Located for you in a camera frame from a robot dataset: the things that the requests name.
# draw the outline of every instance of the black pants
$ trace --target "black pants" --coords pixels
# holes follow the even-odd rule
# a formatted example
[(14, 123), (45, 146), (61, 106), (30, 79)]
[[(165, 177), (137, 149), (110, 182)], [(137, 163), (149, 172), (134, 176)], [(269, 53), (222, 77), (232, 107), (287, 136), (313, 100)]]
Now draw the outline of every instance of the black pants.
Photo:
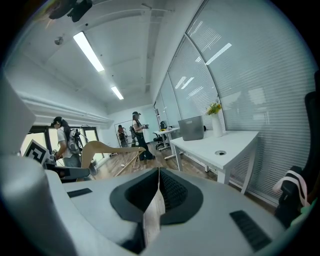
[(139, 143), (139, 147), (143, 147), (145, 149), (145, 151), (140, 154), (139, 159), (141, 161), (144, 160), (145, 158), (148, 160), (152, 159), (153, 155), (149, 151), (149, 148), (148, 148), (148, 145), (145, 141), (145, 137), (144, 137), (143, 132), (136, 132), (135, 135), (136, 135), (136, 139)]

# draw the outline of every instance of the pants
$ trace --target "pants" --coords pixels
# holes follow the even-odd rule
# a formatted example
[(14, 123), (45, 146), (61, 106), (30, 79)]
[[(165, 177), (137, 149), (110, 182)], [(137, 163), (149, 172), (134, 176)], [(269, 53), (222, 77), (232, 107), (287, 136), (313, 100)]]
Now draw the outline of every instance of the pants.
[(127, 148), (128, 147), (128, 143), (126, 140), (121, 140), (121, 147), (123, 148)]
[(139, 156), (139, 159), (142, 161), (144, 159), (152, 159), (153, 155), (151, 154), (151, 152), (149, 151), (148, 145), (145, 141), (145, 137), (144, 134), (142, 132), (137, 132), (136, 133), (136, 139), (139, 143), (139, 147), (143, 147), (145, 149), (144, 152), (142, 152)]
[(81, 167), (81, 160), (78, 154), (73, 154), (71, 157), (65, 157), (63, 159), (64, 166), (66, 167)]

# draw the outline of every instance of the black rubber pad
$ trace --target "black rubber pad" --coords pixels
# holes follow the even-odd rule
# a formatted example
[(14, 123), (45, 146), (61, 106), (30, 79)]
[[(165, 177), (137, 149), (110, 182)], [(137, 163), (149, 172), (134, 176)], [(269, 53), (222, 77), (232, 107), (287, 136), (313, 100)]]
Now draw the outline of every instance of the black rubber pad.
[(243, 210), (231, 212), (230, 216), (255, 252), (271, 242), (271, 239)]
[(91, 192), (92, 192), (91, 189), (83, 188), (83, 189), (79, 189), (79, 190), (75, 190), (75, 191), (70, 191), (67, 194), (70, 198), (75, 198), (75, 197), (82, 196), (82, 195), (85, 195), (85, 194), (88, 194)]

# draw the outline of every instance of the white shirt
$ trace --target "white shirt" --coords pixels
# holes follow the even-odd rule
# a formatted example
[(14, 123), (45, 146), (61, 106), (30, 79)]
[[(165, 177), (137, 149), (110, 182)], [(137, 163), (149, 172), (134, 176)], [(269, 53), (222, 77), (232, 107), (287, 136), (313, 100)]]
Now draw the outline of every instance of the white shirt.
[(135, 132), (136, 132), (136, 133), (143, 133), (143, 130), (142, 130), (142, 129), (141, 129), (141, 130), (136, 131), (136, 129), (135, 129), (135, 125), (136, 125), (136, 126), (138, 126), (137, 121), (136, 121), (136, 120), (133, 120), (133, 121), (132, 121), (132, 126), (133, 126), (133, 128), (134, 128)]
[(67, 137), (65, 134), (65, 128), (63, 126), (61, 126), (57, 131), (56, 131), (57, 135), (58, 135), (58, 143), (60, 145), (60, 142), (65, 142), (66, 145), (66, 150), (64, 151), (64, 153), (62, 153), (62, 157), (63, 158), (70, 158), (72, 156), (72, 153), (70, 151), (70, 149), (68, 148), (68, 141), (67, 141)]

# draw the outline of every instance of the person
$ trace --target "person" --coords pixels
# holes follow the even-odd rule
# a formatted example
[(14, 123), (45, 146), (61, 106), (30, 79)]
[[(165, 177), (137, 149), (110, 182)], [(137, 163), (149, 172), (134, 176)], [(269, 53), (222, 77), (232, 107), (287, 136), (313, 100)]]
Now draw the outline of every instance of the person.
[(68, 141), (70, 141), (71, 129), (67, 121), (61, 116), (57, 116), (52, 124), (56, 128), (58, 136), (58, 144), (60, 145), (59, 151), (55, 154), (56, 159), (62, 158), (64, 166), (66, 167), (81, 167), (81, 159), (79, 154), (72, 153), (68, 147)]
[(127, 141), (127, 131), (126, 128), (123, 128), (121, 124), (118, 125), (118, 139), (121, 141), (121, 146), (123, 148), (127, 148), (128, 147), (128, 141)]
[(139, 122), (140, 115), (141, 114), (138, 113), (137, 111), (132, 113), (132, 126), (135, 131), (136, 139), (139, 143), (139, 147), (143, 147), (145, 149), (145, 151), (140, 154), (139, 159), (140, 161), (145, 159), (148, 159), (148, 160), (155, 159), (156, 157), (153, 154), (151, 154), (151, 152), (149, 151), (148, 145), (145, 141), (143, 129), (145, 129), (146, 127)]

